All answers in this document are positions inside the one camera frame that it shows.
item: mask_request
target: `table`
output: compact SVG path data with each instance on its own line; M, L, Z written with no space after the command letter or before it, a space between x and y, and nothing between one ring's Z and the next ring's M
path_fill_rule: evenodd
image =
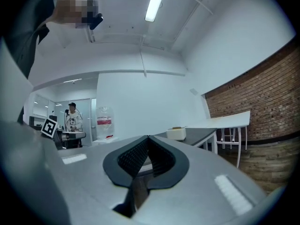
M250 123L250 111L247 112L241 112L238 114L230 115L230 116L224 116L224 117L218 117L218 118L212 118L212 119L204 119L202 121L199 121L196 124L188 126L189 128L220 128L222 130L222 138L221 141L218 141L217 143L222 144L222 148L225 149L225 144L229 144L230 148L231 145L238 145L239 146L239 152L238 152L238 160L237 160L237 167L239 167L240 164L240 150L241 150L241 133L240 129L245 128L246 129L246 146L245 150L247 150L247 126ZM230 142L225 142L225 134L224 129L229 128L230 129ZM239 133L239 141L235 142L235 129L238 129Z
M211 150L212 152L218 154L216 130L216 128L186 128L187 136L184 141L180 142L193 147L200 147L202 144L204 144L204 149L208 150L207 141L210 138L213 138ZM167 133L164 132L156 134L155 136L167 138ZM151 172L152 164L148 157L139 171L139 176L144 176Z

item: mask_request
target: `fluorescent ceiling light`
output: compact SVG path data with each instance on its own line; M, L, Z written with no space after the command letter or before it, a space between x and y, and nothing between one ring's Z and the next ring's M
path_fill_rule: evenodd
M64 83L75 82L75 81L78 81L78 80L82 80L82 78L74 79L74 80L70 80L70 81L65 81Z
M161 0L150 0L145 20L154 22Z

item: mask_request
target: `small box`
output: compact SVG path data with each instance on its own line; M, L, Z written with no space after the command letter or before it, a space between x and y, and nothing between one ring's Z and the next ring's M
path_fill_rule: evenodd
M186 139L187 133L185 127L173 127L172 129L167 130L167 138L183 141Z

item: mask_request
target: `cap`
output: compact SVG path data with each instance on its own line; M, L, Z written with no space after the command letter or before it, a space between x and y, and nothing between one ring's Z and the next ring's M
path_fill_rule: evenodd
M76 103L69 103L69 106L74 106L74 107L76 107Z

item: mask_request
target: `white table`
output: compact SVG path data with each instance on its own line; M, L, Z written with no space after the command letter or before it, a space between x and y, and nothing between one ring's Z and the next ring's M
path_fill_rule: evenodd
M239 152L238 152L238 161L237 161L237 167L239 167L240 164L240 149L241 149L241 133L240 129L245 128L246 129L246 146L245 149L247 150L247 126L250 123L250 111L247 112L241 112L235 115L230 116L224 116L224 117L218 117L218 118L211 118L211 119L204 119L202 121L199 121L196 124L188 126L188 128L220 128L222 129L222 138L221 141L218 141L217 143L223 145L223 149L225 148L225 144L229 144L230 146L232 144L239 146ZM224 129L229 128L230 129L230 142L225 142L225 135L224 135ZM238 129L239 133L239 141L235 142L235 129Z

